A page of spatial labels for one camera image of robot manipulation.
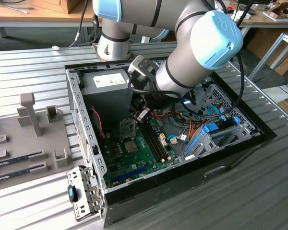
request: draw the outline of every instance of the blue latch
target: blue latch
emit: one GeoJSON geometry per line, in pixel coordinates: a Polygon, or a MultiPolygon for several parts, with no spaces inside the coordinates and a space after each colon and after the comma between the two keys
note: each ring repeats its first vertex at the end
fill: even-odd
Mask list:
{"type": "Polygon", "coordinates": [[[69,196],[72,196],[73,195],[73,190],[72,188],[69,188],[69,196]]]}
{"type": "Polygon", "coordinates": [[[208,123],[204,125],[203,129],[207,132],[210,133],[212,131],[218,130],[219,127],[215,123],[208,123]]]}
{"type": "Polygon", "coordinates": [[[236,124],[239,124],[241,122],[240,118],[238,118],[237,116],[234,116],[234,122],[236,122],[236,124]]]}

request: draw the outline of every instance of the floor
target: floor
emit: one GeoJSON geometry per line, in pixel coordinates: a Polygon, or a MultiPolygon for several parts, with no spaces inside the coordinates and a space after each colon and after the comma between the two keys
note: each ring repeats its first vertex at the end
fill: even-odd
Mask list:
{"type": "MultiPolygon", "coordinates": [[[[0,51],[50,48],[54,45],[66,47],[74,40],[77,33],[76,27],[6,27],[5,29],[9,37],[1,38],[0,35],[0,51]]],[[[131,40],[133,43],[141,42],[141,38],[136,36],[132,37],[131,40]]],[[[82,42],[84,42],[83,35],[79,40],[79,43],[82,42]]],[[[241,51],[241,57],[244,63],[245,74],[249,75],[260,59],[247,49],[241,51]]],[[[258,79],[269,73],[257,83],[260,88],[266,89],[285,84],[284,77],[275,71],[270,71],[271,69],[265,65],[257,76],[258,79]]]]}

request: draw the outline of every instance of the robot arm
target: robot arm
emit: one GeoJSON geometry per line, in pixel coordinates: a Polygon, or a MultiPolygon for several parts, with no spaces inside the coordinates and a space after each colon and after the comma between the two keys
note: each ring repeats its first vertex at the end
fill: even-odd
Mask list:
{"type": "MultiPolygon", "coordinates": [[[[213,5],[210,0],[94,0],[93,5],[98,16],[143,25],[143,34],[149,27],[176,32],[177,47],[160,68],[143,57],[133,61],[129,73],[137,89],[172,91],[182,97],[242,47],[236,24],[222,12],[209,11],[213,5]]],[[[145,108],[136,119],[142,122],[149,111],[169,107],[177,95],[146,94],[145,108]]]]}

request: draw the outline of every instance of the white label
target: white label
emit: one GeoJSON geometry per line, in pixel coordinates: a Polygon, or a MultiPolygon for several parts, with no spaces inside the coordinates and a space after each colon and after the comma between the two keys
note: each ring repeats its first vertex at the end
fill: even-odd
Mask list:
{"type": "Polygon", "coordinates": [[[120,73],[93,77],[97,88],[125,84],[126,81],[120,73]]]}
{"type": "Polygon", "coordinates": [[[191,156],[186,157],[185,160],[187,161],[187,160],[190,160],[190,159],[192,159],[192,158],[194,158],[194,157],[195,157],[195,156],[192,154],[191,156]]]}
{"type": "Polygon", "coordinates": [[[3,177],[0,177],[0,181],[1,180],[4,180],[4,179],[8,179],[10,176],[3,176],[3,177]]]}
{"type": "Polygon", "coordinates": [[[0,166],[1,166],[1,165],[5,165],[5,164],[9,164],[9,162],[8,162],[8,161],[2,162],[2,163],[0,163],[0,166]]]}
{"type": "Polygon", "coordinates": [[[182,135],[180,136],[180,138],[181,138],[182,140],[186,140],[187,136],[182,134],[182,135]]]}

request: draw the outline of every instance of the metal slat surface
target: metal slat surface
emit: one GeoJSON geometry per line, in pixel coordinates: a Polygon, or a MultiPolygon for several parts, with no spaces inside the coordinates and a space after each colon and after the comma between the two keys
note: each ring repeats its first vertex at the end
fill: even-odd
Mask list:
{"type": "MultiPolygon", "coordinates": [[[[167,56],[175,47],[132,44],[134,54],[146,57],[167,56]]],[[[74,164],[82,164],[64,65],[94,61],[89,47],[0,52],[0,117],[17,113],[22,92],[35,93],[38,111],[56,104],[64,113],[74,164]]],[[[239,93],[236,69],[226,65],[217,72],[239,93]]],[[[108,229],[288,229],[288,117],[248,80],[243,100],[277,133],[275,140],[234,170],[108,229]]],[[[67,185],[62,172],[0,190],[0,229],[102,229],[98,216],[74,220],[67,185]]]]}

